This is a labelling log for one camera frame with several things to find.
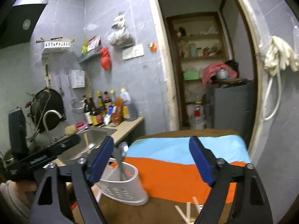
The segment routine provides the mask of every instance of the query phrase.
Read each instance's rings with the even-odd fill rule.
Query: white hose
[[[264,108],[266,106],[266,102],[267,102],[269,94],[270,94],[272,83],[273,83],[273,77],[271,77],[270,80],[269,80],[269,85],[268,85],[268,88],[267,88],[267,92],[266,92],[266,96],[265,96],[265,101],[264,101]],[[280,105],[281,95],[282,95],[282,85],[281,85],[281,77],[280,77],[280,68],[279,68],[279,65],[277,67],[277,84],[278,84],[278,98],[277,98],[276,106],[275,106],[272,114],[270,114],[268,117],[264,118],[265,121],[270,120],[276,114],[276,112],[277,112],[277,110],[279,108],[279,105]]]

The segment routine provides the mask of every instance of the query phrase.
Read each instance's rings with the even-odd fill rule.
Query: light blue stripe
[[[127,156],[179,164],[195,164],[189,151],[189,139],[189,137],[140,139],[129,147]],[[229,163],[250,162],[245,142],[240,136],[199,137],[199,139],[216,158],[224,158]]]

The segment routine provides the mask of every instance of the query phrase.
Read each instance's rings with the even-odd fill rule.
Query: sink
[[[62,161],[64,164],[71,164],[78,158],[87,157],[88,150],[84,138],[85,133],[88,138],[89,149],[92,150],[99,146],[106,136],[110,136],[114,132],[116,132],[116,129],[87,126],[76,133],[81,137],[80,143],[63,152],[61,155],[58,156],[58,159]]]

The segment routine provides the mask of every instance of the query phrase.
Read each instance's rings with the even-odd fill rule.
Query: sleeve
[[[12,181],[0,185],[0,191],[6,200],[11,211],[21,220],[22,223],[29,223],[30,209],[17,198]]]

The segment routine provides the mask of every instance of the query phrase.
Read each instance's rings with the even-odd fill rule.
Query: orange cloth
[[[190,202],[195,196],[204,204],[211,188],[202,181],[197,167],[158,161],[150,158],[126,157],[125,162],[134,165],[139,171],[139,178],[148,196]],[[244,162],[233,162],[233,165],[245,166]],[[226,203],[233,202],[236,183],[231,183]]]

